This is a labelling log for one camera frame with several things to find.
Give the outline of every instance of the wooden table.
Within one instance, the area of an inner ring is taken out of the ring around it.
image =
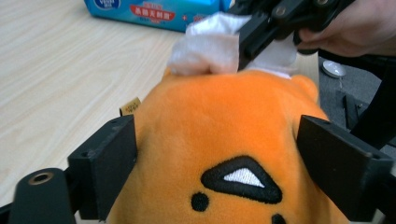
[[[121,105],[144,99],[181,36],[93,18],[83,0],[0,1],[0,206],[25,175],[65,169]],[[297,65],[318,83],[316,56]]]

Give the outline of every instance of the plush toy eye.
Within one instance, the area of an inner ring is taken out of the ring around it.
[[[191,207],[197,212],[204,212],[209,206],[209,198],[206,194],[198,192],[191,197]]]
[[[280,203],[282,191],[272,177],[249,156],[224,161],[205,171],[201,182],[208,189],[249,198],[261,203]]]

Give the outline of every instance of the white triangle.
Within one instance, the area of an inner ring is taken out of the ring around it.
[[[224,180],[265,188],[259,178],[257,178],[257,176],[255,176],[248,168],[236,170],[224,176]]]

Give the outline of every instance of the orange fur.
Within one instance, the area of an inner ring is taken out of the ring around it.
[[[305,77],[259,71],[179,77],[165,72],[134,113],[137,163],[110,214],[110,224],[347,223],[313,183],[295,144],[300,116],[326,119],[318,91]],[[267,204],[206,188],[201,175],[222,161],[249,155],[283,193]],[[204,212],[191,195],[209,198]]]

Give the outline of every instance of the white cloth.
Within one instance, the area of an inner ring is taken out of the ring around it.
[[[250,16],[216,13],[191,24],[173,46],[168,66],[178,75],[236,73],[239,64],[237,31]],[[292,36],[273,41],[246,69],[260,69],[289,77],[297,55]]]

